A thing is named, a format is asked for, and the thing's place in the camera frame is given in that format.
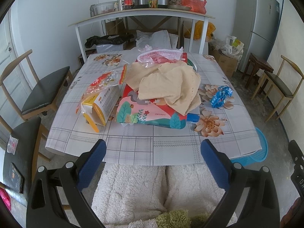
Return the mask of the blue plastic trash basket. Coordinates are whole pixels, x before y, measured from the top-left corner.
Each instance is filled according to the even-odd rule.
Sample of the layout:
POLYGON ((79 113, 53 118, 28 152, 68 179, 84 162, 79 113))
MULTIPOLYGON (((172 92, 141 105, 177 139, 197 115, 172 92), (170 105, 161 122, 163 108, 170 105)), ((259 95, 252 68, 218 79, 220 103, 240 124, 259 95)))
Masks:
POLYGON ((248 165, 251 165, 254 163, 263 162, 267 158, 267 155, 268 155, 267 140, 259 128, 256 127, 256 131, 257 131, 257 135, 259 137, 259 141, 261 144, 261 149, 257 150, 256 152, 254 152, 250 155, 232 159, 231 160, 232 163, 240 163, 242 166, 248 166, 248 165))

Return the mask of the red plastic bag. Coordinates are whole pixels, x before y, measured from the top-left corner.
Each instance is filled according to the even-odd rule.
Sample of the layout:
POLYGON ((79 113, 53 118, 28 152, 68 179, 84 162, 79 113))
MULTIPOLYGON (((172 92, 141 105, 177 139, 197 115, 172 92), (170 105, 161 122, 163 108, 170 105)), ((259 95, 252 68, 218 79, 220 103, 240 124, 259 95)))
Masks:
POLYGON ((206 14, 207 0, 182 0, 181 4, 190 8, 191 12, 206 14))

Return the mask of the wooden chair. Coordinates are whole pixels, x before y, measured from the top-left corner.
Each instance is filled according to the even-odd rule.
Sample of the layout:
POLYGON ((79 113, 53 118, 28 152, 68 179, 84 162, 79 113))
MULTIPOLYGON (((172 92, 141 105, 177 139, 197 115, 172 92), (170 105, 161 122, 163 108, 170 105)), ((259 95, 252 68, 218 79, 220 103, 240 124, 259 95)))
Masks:
POLYGON ((298 90, 300 89, 300 86, 303 82, 303 72, 298 67, 298 65, 296 63, 294 63, 293 61, 291 61, 290 59, 288 59, 287 57, 285 57, 284 55, 281 55, 280 57, 282 58, 282 63, 280 65, 280 68, 278 69, 277 74, 275 75, 275 74, 270 73, 268 71, 264 71, 264 74, 262 75, 261 81, 259 82, 257 88, 255 89, 255 91, 254 91, 254 93, 251 97, 251 100, 253 100, 255 98, 255 96, 257 95, 257 93, 260 91, 260 89, 262 89, 262 85, 265 84, 265 82, 267 80, 270 83, 270 87, 269 87, 269 90, 267 91, 264 98, 266 98, 269 95, 272 88, 275 88, 278 91, 278 93, 280 94, 281 99, 279 100, 278 104, 274 107, 272 112, 267 116, 267 118, 265 120, 266 123, 277 112, 277 110, 281 106, 281 104, 284 101, 287 100, 288 101, 287 104, 284 106, 282 111, 279 113, 276 120, 278 120, 280 118, 280 116, 285 112, 285 110, 288 108, 288 106, 290 105, 290 103, 292 102, 294 97, 296 96, 296 94, 297 94, 298 90), (281 70, 283 68, 283 65, 285 63, 288 63, 301 76, 300 82, 299 82, 296 90, 293 93, 291 92, 291 90, 287 87, 287 85, 279 77, 279 75, 281 73, 281 70))
POLYGON ((36 115, 44 114, 48 110, 57 112, 58 107, 56 105, 56 102, 58 99, 59 91, 63 86, 67 86, 68 82, 71 82, 73 80, 70 67, 68 66, 56 70, 40 79, 37 76, 35 69, 33 68, 31 60, 29 58, 30 54, 32 54, 31 49, 10 62, 1 74, 1 88, 12 107, 24 121, 27 121, 36 115), (23 60, 27 61, 30 71, 36 80, 36 85, 31 90, 31 93, 26 99, 26 102, 24 103, 22 109, 20 109, 5 87, 4 80, 23 60))
POLYGON ((1 118, 1 124, 17 139, 15 153, 5 152, 3 181, 1 186, 17 202, 27 206, 32 182, 37 171, 38 157, 49 161, 39 152, 41 139, 46 139, 48 130, 41 123, 40 117, 32 118, 19 124, 14 129, 1 118))

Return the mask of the clear red snack bag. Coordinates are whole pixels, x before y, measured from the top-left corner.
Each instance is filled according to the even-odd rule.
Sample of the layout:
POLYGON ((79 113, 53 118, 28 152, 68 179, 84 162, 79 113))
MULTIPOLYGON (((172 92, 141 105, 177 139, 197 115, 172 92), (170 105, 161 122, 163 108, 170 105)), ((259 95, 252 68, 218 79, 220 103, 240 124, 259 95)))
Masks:
POLYGON ((116 67, 114 70, 103 73, 95 79, 85 90, 76 107, 75 113, 80 110, 80 105, 89 97, 99 94, 105 88, 123 84, 130 71, 130 64, 125 64, 122 67, 116 67))

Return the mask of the white orange medicine box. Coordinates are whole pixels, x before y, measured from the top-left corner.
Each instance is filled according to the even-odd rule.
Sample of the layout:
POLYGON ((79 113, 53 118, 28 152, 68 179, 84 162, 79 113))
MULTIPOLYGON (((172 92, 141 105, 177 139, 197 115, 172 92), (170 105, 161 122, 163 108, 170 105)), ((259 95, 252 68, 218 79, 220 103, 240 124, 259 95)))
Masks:
POLYGON ((105 88, 100 93, 94 94, 81 102, 81 112, 96 133, 99 132, 98 126, 106 125, 120 96, 120 88, 116 85, 105 88))

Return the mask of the cardboard box on floor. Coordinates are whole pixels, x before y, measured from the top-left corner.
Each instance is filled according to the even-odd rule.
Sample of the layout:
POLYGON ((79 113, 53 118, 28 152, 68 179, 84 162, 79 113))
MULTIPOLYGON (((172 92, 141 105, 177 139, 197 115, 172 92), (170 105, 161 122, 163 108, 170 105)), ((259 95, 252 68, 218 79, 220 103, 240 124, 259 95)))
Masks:
POLYGON ((225 56, 216 50, 214 50, 212 53, 213 53, 215 60, 217 61, 217 63, 221 67, 222 71, 224 72, 224 74, 227 77, 232 77, 233 73, 237 69, 238 61, 233 58, 229 58, 228 56, 225 56))

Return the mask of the blue wrapper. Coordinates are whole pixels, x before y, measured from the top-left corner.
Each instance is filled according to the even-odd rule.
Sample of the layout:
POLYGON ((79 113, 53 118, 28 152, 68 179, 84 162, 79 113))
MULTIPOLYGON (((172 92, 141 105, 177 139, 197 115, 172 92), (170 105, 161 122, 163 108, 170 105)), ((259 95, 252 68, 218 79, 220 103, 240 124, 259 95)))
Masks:
POLYGON ((232 97, 233 90, 231 87, 223 85, 219 86, 217 92, 210 99, 212 108, 223 108, 224 104, 232 97))

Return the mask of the pickle jar green lid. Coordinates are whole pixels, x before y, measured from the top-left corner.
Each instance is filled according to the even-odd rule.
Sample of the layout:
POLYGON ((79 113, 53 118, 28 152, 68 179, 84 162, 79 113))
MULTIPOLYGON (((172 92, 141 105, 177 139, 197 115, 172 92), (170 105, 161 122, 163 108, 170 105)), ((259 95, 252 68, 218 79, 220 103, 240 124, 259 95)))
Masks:
POLYGON ((148 0, 149 8, 158 8, 158 0, 148 0))

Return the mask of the black cloth under table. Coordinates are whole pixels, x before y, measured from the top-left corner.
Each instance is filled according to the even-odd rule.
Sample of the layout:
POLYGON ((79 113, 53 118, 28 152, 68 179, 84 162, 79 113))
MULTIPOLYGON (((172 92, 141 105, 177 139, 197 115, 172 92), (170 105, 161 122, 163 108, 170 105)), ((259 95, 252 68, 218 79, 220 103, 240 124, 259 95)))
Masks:
POLYGON ((134 38, 133 34, 123 33, 120 35, 105 35, 105 36, 91 36, 85 42, 85 48, 91 48, 94 45, 113 44, 120 45, 134 38))

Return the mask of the metal basin on shelf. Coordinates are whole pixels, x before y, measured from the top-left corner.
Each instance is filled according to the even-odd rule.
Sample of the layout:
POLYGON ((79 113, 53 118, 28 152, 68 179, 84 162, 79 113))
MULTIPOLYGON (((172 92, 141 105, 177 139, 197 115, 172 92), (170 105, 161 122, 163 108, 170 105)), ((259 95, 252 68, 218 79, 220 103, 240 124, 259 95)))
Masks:
POLYGON ((94 17, 99 14, 113 12, 115 10, 115 2, 105 2, 90 6, 90 16, 94 17))

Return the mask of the red squirrel snack box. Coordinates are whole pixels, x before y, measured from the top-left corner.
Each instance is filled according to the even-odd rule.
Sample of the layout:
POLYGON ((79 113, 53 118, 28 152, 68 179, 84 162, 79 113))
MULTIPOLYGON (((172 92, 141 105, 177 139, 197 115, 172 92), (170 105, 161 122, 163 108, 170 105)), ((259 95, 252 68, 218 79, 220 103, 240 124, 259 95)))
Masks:
POLYGON ((183 129, 187 117, 169 107, 163 98, 140 100, 138 93, 126 85, 116 111, 121 124, 144 124, 171 129, 183 129))

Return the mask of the red sauce jar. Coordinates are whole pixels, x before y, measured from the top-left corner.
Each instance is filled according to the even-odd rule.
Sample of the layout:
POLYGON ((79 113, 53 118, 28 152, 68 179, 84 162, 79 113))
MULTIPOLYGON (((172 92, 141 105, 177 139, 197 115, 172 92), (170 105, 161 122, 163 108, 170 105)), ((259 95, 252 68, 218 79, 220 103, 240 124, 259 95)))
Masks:
POLYGON ((124 10, 133 9, 133 0, 124 0, 124 10))

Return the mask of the dark wooden stool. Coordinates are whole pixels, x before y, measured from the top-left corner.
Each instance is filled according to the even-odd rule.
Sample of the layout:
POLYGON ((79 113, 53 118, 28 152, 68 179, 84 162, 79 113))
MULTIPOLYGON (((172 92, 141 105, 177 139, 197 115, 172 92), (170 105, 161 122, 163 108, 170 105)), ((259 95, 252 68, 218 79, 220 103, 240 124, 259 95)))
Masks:
POLYGON ((274 69, 270 66, 270 64, 266 60, 256 56, 253 53, 250 53, 245 70, 242 75, 242 79, 245 78, 250 65, 253 66, 253 69, 249 75, 247 83, 245 84, 246 89, 249 87, 251 80, 253 79, 254 75, 258 72, 258 70, 265 70, 271 73, 274 71, 274 69))

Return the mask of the beige paper towel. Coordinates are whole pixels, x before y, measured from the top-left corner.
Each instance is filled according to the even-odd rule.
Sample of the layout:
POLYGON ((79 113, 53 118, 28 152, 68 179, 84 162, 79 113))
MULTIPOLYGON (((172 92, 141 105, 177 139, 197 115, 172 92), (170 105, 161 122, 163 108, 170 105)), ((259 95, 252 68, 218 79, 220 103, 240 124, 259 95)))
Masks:
POLYGON ((163 99, 165 104, 186 115, 200 104, 201 77, 183 61, 145 67, 134 62, 124 83, 138 94, 139 100, 163 99))

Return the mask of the white bags pile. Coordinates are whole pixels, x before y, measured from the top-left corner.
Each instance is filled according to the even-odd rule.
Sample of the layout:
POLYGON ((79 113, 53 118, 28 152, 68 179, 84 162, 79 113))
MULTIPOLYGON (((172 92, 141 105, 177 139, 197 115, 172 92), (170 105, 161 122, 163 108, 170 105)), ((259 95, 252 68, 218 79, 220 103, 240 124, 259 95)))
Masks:
POLYGON ((224 41, 214 39, 213 45, 217 51, 229 58, 240 60, 243 56, 244 43, 235 36, 227 36, 224 41))

